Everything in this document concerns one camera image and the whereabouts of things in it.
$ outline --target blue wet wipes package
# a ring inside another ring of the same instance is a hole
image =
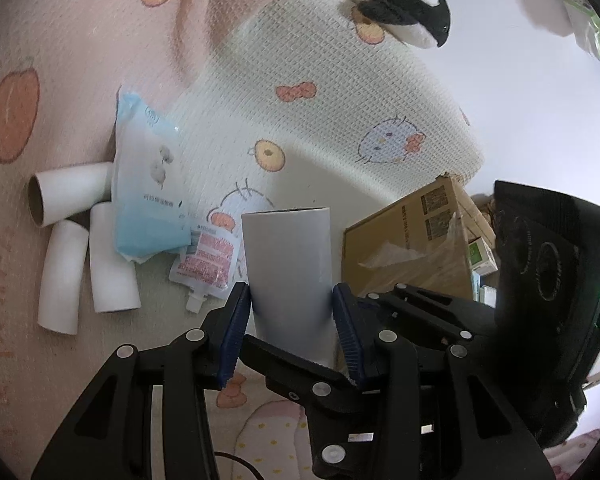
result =
[[[116,251],[127,260],[142,263],[189,245],[178,128],[123,90],[118,93],[111,200]]]

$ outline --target small green and white box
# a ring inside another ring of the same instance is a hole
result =
[[[478,238],[469,244],[469,264],[471,270],[481,276],[486,276],[498,270],[493,253],[482,238]]]

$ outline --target hello kitty face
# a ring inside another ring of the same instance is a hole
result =
[[[273,208],[271,200],[258,190],[249,187],[249,183],[245,178],[244,187],[236,182],[235,189],[225,195],[220,205],[213,208],[206,215],[206,221],[231,231],[240,240],[236,279],[247,280],[247,266],[244,258],[244,244],[242,243],[242,213],[271,211]]]
[[[360,141],[359,160],[376,162],[403,162],[407,156],[420,151],[426,136],[406,118],[387,119],[376,124]]]

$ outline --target wire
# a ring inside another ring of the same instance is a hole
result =
[[[216,456],[222,456],[224,458],[228,458],[229,460],[234,460],[234,462],[237,462],[238,464],[242,464],[243,466],[245,466],[245,468],[247,468],[249,471],[251,471],[251,474],[253,474],[258,480],[264,480],[264,476],[262,476],[260,474],[260,472],[249,462],[247,462],[245,459],[240,458],[239,456],[235,456],[229,453],[225,453],[222,451],[214,451],[214,455]]]

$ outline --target white cardboard tube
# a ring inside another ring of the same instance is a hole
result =
[[[70,220],[54,225],[40,282],[38,324],[63,334],[78,333],[78,306],[89,232]]]
[[[113,243],[115,209],[111,202],[91,208],[89,260],[96,312],[140,308],[136,266],[116,252]]]
[[[29,180],[29,211],[39,227],[55,224],[110,200],[111,162],[36,173]]]
[[[242,234],[258,337],[333,367],[329,209],[245,213]]]

